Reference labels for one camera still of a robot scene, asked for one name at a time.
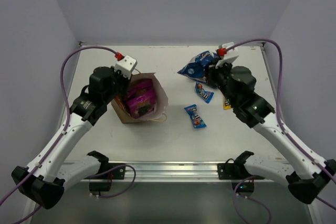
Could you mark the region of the yellow M&M's packet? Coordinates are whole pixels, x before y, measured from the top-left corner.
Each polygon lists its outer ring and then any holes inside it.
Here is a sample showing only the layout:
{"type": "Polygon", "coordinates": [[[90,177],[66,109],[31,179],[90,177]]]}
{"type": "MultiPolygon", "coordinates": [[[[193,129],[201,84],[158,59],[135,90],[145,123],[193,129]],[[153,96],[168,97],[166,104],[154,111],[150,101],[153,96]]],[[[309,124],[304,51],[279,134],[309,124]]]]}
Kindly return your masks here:
{"type": "Polygon", "coordinates": [[[230,110],[232,108],[229,100],[226,97],[223,97],[223,109],[230,110]]]}

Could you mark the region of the small blue M&M's packet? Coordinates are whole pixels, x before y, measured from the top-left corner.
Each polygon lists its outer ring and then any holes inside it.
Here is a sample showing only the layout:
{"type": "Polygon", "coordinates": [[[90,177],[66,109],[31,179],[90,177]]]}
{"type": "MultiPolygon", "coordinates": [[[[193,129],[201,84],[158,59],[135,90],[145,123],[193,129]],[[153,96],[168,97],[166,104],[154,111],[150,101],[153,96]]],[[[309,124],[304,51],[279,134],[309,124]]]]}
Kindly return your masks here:
{"type": "Polygon", "coordinates": [[[214,95],[214,92],[206,91],[200,82],[196,82],[195,92],[207,104],[211,102],[213,95],[214,95]]]}

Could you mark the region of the blue Doritos chips bag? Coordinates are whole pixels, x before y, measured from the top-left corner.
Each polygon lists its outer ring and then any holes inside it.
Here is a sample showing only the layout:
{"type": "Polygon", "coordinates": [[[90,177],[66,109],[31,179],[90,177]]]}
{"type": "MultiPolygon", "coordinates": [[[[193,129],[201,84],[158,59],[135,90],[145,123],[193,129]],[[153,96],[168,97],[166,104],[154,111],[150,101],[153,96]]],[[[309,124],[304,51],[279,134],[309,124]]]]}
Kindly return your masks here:
{"type": "Polygon", "coordinates": [[[219,60],[217,53],[204,51],[194,56],[181,70],[177,73],[189,79],[206,83],[205,69],[214,60],[219,60]]]}

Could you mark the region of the brown paper bag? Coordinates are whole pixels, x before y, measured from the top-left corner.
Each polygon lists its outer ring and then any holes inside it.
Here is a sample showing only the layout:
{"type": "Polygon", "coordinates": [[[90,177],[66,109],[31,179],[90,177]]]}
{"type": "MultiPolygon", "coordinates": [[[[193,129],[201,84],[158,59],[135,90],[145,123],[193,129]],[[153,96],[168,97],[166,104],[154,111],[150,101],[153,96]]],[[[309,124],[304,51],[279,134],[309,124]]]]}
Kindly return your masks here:
{"type": "Polygon", "coordinates": [[[127,92],[116,96],[111,105],[123,124],[163,122],[168,97],[154,73],[132,76],[127,92]]]}

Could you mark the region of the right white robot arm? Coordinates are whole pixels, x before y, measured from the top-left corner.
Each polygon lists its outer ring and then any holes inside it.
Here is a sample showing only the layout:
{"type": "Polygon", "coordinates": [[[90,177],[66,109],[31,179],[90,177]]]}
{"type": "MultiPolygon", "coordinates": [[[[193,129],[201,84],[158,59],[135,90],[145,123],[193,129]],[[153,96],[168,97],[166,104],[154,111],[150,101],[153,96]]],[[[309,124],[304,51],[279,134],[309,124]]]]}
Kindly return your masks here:
{"type": "Polygon", "coordinates": [[[280,119],[273,106],[255,92],[256,78],[243,66],[225,63],[206,67],[207,82],[218,87],[229,100],[233,113],[249,128],[270,142],[288,164],[266,161],[245,151],[235,159],[240,178],[257,175],[288,187],[304,204],[311,204],[335,175],[335,160],[325,159],[310,149],[280,119]]]}

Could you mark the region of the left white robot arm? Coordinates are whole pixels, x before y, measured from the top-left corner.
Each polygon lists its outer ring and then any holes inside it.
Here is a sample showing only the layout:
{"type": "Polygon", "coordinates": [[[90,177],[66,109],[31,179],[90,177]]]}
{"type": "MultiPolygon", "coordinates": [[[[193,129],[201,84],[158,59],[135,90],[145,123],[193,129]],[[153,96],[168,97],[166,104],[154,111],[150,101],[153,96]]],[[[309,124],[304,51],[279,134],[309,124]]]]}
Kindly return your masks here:
{"type": "Polygon", "coordinates": [[[25,167],[17,166],[12,178],[18,190],[45,209],[54,207],[64,192],[85,178],[104,178],[109,159],[97,151],[64,167],[63,163],[79,140],[106,113],[108,104],[126,94],[132,73],[114,67],[98,67],[70,108],[62,127],[45,148],[25,167]]]}

